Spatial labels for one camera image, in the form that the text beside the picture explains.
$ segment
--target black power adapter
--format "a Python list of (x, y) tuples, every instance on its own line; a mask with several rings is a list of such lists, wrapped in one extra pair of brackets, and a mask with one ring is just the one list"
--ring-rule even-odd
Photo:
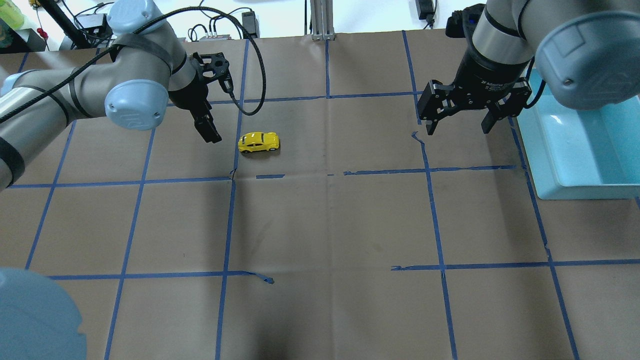
[(252, 38), (260, 37), (260, 29), (258, 28), (258, 18), (255, 17), (255, 12), (242, 13), (242, 26), (247, 30)]
[(435, 9), (433, 8), (433, 0), (415, 0), (418, 7), (418, 19), (427, 20), (427, 24), (431, 24)]

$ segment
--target metal post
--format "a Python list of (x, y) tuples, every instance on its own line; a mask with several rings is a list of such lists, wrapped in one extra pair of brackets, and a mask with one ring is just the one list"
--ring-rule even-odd
[(62, 28), (65, 35), (74, 42), (78, 49), (90, 49), (91, 44), (84, 37), (82, 31), (78, 30), (73, 22), (62, 12), (62, 9), (53, 0), (40, 0), (40, 6), (49, 13), (53, 20)]
[(333, 0), (310, 0), (312, 32), (314, 40), (333, 40)]

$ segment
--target yellow toy car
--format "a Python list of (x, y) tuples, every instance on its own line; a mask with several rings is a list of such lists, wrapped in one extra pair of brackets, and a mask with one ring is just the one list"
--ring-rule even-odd
[(256, 151), (276, 151), (280, 148), (280, 138), (276, 133), (248, 133), (238, 140), (238, 150), (243, 154)]

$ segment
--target white floor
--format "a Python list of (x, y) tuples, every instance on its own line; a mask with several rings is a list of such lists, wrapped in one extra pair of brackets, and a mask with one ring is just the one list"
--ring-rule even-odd
[[(229, 12), (241, 6), (253, 8), (260, 24), (260, 37), (293, 37), (304, 34), (305, 0), (205, 0), (204, 6), (211, 6)], [(93, 5), (98, 0), (67, 0), (69, 8), (77, 13)], [(156, 0), (163, 12), (169, 12), (185, 6), (198, 5), (199, 0), (176, 1)], [(444, 28), (451, 12), (461, 10), (484, 0), (439, 0), (436, 9), (435, 28)], [(29, 19), (26, 26), (38, 28), (36, 11), (27, 1), (14, 3)], [(105, 6), (100, 12), (107, 12)], [(62, 30), (44, 10), (39, 10), (42, 27), (49, 34), (49, 46), (52, 50), (60, 46), (64, 38)], [(334, 28), (336, 33), (371, 33), (378, 31), (422, 29), (426, 22), (419, 20), (415, 0), (339, 0), (333, 4)], [(208, 27), (208, 18), (200, 12), (178, 14), (169, 22), (178, 37), (186, 37), (187, 30), (195, 24), (202, 23)], [(219, 34), (231, 34), (237, 38), (237, 32), (228, 21), (217, 23)]]

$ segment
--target robotic arm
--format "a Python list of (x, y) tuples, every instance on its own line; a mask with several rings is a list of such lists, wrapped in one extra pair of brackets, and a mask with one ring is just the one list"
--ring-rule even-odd
[[(0, 119), (6, 118), (0, 121), (0, 190), (13, 184), (75, 119), (107, 116), (129, 129), (152, 129), (162, 122), (171, 99), (191, 112), (206, 142), (222, 140), (207, 101), (207, 84), (218, 80), (232, 96), (229, 62), (222, 53), (188, 56), (165, 19), (135, 34), (160, 16), (152, 0), (120, 0), (108, 16), (118, 35), (110, 52), (113, 63), (88, 66), (74, 78), (77, 69), (32, 70), (5, 81), (0, 97)], [(69, 78), (59, 90), (8, 116)]]
[(453, 83), (431, 80), (418, 101), (429, 135), (461, 110), (488, 109), (486, 134), (531, 107), (528, 76), (521, 76), (534, 54), (554, 97), (569, 108), (593, 110), (640, 93), (637, 0), (488, 0), (455, 12), (446, 33), (468, 47)]

